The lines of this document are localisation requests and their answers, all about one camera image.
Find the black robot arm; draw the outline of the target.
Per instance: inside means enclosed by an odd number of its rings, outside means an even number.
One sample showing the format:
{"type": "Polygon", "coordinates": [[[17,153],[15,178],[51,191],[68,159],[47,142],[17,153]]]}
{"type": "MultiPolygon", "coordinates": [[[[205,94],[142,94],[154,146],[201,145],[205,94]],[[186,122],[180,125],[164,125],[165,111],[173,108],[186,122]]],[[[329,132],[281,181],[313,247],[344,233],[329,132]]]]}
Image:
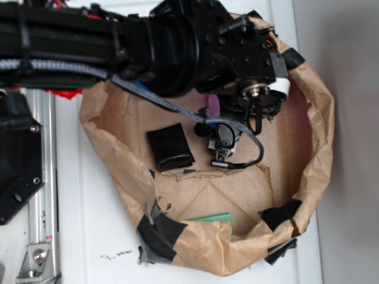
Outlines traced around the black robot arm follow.
{"type": "Polygon", "coordinates": [[[257,147],[264,118],[288,98],[288,73],[269,30],[219,1],[163,1],[148,16],[93,4],[1,2],[1,87],[88,88],[99,81],[209,127],[216,160],[240,135],[257,147]]]}

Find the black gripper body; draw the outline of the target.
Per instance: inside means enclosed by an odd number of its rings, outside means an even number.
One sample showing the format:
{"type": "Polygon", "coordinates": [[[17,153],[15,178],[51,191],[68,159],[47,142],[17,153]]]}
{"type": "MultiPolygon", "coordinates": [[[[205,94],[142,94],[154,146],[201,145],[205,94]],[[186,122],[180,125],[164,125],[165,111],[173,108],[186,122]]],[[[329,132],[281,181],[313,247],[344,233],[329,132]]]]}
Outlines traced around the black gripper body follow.
{"type": "Polygon", "coordinates": [[[271,120],[280,110],[281,105],[288,99],[290,81],[287,78],[276,78],[269,85],[256,85],[244,88],[242,94],[232,98],[216,96],[216,104],[220,106],[218,122],[198,122],[194,131],[199,137],[208,137],[208,149],[216,160],[226,160],[236,151],[237,142],[244,133],[243,130],[225,119],[238,121],[253,135],[253,142],[259,149],[258,159],[264,155],[264,147],[256,138],[262,132],[264,118],[271,120]]]}

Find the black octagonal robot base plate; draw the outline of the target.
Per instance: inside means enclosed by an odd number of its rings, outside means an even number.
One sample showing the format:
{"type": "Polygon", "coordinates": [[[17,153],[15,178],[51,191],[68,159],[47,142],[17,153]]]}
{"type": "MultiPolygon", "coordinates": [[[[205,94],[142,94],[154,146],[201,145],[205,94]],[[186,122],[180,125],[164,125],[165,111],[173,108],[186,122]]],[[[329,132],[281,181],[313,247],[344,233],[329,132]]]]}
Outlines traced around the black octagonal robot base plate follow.
{"type": "Polygon", "coordinates": [[[26,97],[1,92],[1,225],[8,224],[43,181],[43,126],[26,97]]]}

